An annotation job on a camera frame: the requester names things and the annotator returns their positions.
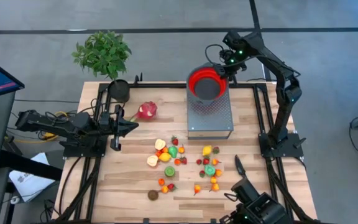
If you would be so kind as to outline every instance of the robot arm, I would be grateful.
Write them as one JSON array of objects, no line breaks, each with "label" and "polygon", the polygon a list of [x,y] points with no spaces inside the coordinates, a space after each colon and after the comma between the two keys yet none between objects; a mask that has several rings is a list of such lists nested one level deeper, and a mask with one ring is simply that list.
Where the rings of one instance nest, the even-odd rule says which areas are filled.
[{"label": "robot arm", "polygon": [[299,139],[295,138],[295,141],[291,142],[285,141],[288,140],[286,126],[292,106],[302,95],[299,81],[295,76],[297,72],[286,66],[284,62],[269,51],[258,33],[254,32],[241,37],[237,32],[230,31],[224,37],[223,42],[230,48],[230,50],[222,50],[219,53],[221,58],[224,59],[225,65],[214,64],[215,69],[223,78],[235,80],[234,75],[239,69],[245,70],[247,67],[244,62],[251,58],[258,58],[277,78],[276,94],[279,108],[274,126],[266,136],[269,149],[280,149],[283,143],[298,147],[301,143]]}]

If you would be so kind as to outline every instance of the concrete floor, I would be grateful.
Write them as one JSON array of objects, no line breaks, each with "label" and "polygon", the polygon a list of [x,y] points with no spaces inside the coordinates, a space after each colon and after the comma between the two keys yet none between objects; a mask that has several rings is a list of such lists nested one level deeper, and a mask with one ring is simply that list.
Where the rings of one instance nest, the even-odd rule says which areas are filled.
[{"label": "concrete floor", "polygon": [[[358,27],[358,1],[256,0],[256,6],[261,28]],[[253,26],[247,0],[0,0],[0,30]],[[319,219],[358,223],[358,153],[348,136],[349,121],[358,116],[358,32],[330,31],[269,32],[263,37],[272,52],[302,73],[303,96],[293,109],[293,117],[299,134],[307,138],[303,150]],[[87,36],[0,34],[0,66],[26,85],[16,98],[77,101],[83,82],[102,80],[72,63],[75,43]],[[185,80],[193,68],[206,61],[204,48],[219,44],[223,36],[125,34],[133,55],[123,78],[133,80],[143,72],[144,79],[150,81]],[[238,74],[239,80],[263,77],[258,61],[247,65],[248,71]],[[76,107],[15,102],[13,112]],[[12,117],[9,125],[15,120]],[[358,146],[358,131],[353,137]],[[18,145],[27,156],[62,150],[56,142]],[[40,200],[55,200],[56,193],[51,192]],[[19,205],[14,223],[37,222],[42,210],[37,202]]]}]

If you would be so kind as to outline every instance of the yellow fruit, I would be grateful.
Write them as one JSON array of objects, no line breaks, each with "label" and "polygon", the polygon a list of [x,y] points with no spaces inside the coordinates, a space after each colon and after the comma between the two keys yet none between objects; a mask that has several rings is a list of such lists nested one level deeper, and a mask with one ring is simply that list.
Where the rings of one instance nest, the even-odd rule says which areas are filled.
[{"label": "yellow fruit", "polygon": [[212,184],[216,184],[217,180],[216,180],[216,177],[215,176],[212,176],[211,177],[211,183]]},{"label": "yellow fruit", "polygon": [[212,146],[204,146],[203,148],[203,156],[208,156],[212,152]]},{"label": "yellow fruit", "polygon": [[155,167],[157,165],[157,162],[158,162],[157,156],[149,156],[149,158],[147,158],[147,164],[149,166]]},{"label": "yellow fruit", "polygon": [[164,140],[161,140],[161,139],[157,139],[155,140],[155,149],[156,150],[161,150],[165,147],[165,141]]},{"label": "yellow fruit", "polygon": [[171,155],[167,152],[163,152],[159,159],[162,161],[162,162],[168,162],[170,159],[171,159]]}]

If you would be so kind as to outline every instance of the black bracket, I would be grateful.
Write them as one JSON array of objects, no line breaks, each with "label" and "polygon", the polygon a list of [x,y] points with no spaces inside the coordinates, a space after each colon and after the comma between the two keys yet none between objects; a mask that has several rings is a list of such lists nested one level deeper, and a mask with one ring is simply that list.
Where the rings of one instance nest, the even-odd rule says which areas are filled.
[{"label": "black bracket", "polygon": [[140,73],[140,78],[137,75],[135,76],[134,86],[137,86],[138,82],[141,81],[143,81],[143,72]]},{"label": "black bracket", "polygon": [[306,140],[299,139],[299,135],[288,133],[288,139],[283,140],[278,147],[272,148],[266,133],[259,134],[260,153],[263,157],[302,157],[303,151],[301,143]]}]

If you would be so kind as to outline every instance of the wooden table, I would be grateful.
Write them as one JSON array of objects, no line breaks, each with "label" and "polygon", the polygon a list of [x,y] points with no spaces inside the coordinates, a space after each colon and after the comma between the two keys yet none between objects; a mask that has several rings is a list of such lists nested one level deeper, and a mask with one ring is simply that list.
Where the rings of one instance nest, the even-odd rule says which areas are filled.
[{"label": "wooden table", "polygon": [[[78,110],[90,106],[97,95],[100,82],[85,82]],[[268,95],[273,117],[277,115],[275,85],[267,83]],[[265,127],[268,128],[267,114],[262,94],[259,94],[264,114]],[[120,138],[122,151],[106,149],[102,158],[97,193],[93,208],[92,222],[142,222],[150,218],[151,222],[210,222],[211,218],[221,218],[230,214],[236,207],[223,195],[231,192],[230,188],[241,179],[234,165],[234,155],[238,155],[246,169],[247,176],[259,193],[270,193],[265,160],[260,155],[257,136],[259,124],[255,109],[252,89],[230,89],[234,131],[228,140],[187,140],[186,90],[180,88],[131,88],[131,99],[125,105],[126,118],[131,117],[141,103],[154,101],[157,106],[157,117],[153,121],[140,121],[137,129],[125,138]],[[288,130],[294,130],[292,118],[288,122]],[[146,164],[146,159],[155,153],[154,142],[157,138],[170,142],[172,135],[185,146],[187,165],[175,166],[173,159],[168,163],[160,163],[156,168]],[[221,153],[215,158],[222,161],[218,169],[223,171],[218,177],[219,192],[209,192],[209,178],[201,178],[201,166],[196,160],[201,158],[204,145],[219,146]],[[63,180],[76,158],[65,162],[62,181],[60,182],[56,204],[58,207]],[[303,210],[316,218],[313,199],[308,184],[305,168],[294,158],[283,158],[288,189]],[[69,177],[64,197],[63,209],[77,194],[80,185],[84,159],[76,165]],[[174,166],[177,173],[168,183],[174,183],[178,190],[160,194],[157,201],[147,198],[149,190],[159,190],[159,178],[165,177],[166,166]],[[193,186],[199,184],[201,193],[193,196]],[[84,197],[81,218],[85,217],[88,206],[88,194]]]}]

